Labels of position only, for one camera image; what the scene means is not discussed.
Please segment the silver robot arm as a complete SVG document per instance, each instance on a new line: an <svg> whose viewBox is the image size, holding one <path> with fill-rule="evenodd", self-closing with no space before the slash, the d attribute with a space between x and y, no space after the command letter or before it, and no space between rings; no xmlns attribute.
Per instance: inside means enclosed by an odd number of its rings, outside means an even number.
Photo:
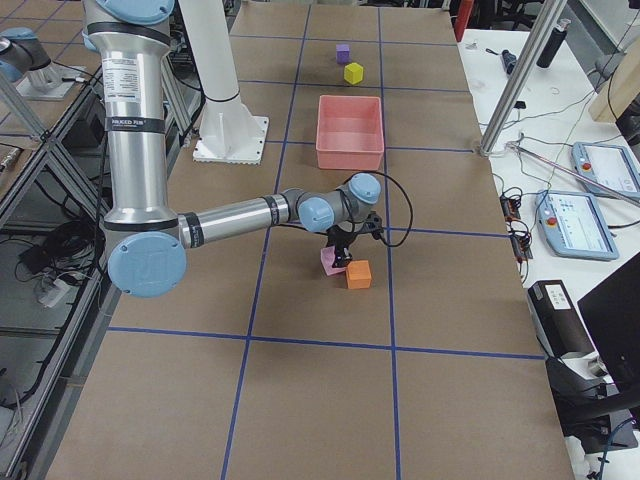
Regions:
<svg viewBox="0 0 640 480"><path fill-rule="evenodd" d="M49 67L52 60L35 32L12 27L1 32L1 73L12 83L29 72Z"/></svg>
<svg viewBox="0 0 640 480"><path fill-rule="evenodd" d="M200 213L170 208L162 67L174 10L182 14L203 90L196 158L257 164L267 136L268 119L242 102L221 2L85 2L86 35L102 60L113 195L104 227L113 284L135 297L164 295L182 280L188 249L296 220L313 233L342 235L336 258L347 261L381 194L368 173L327 193L293 188Z"/></svg>

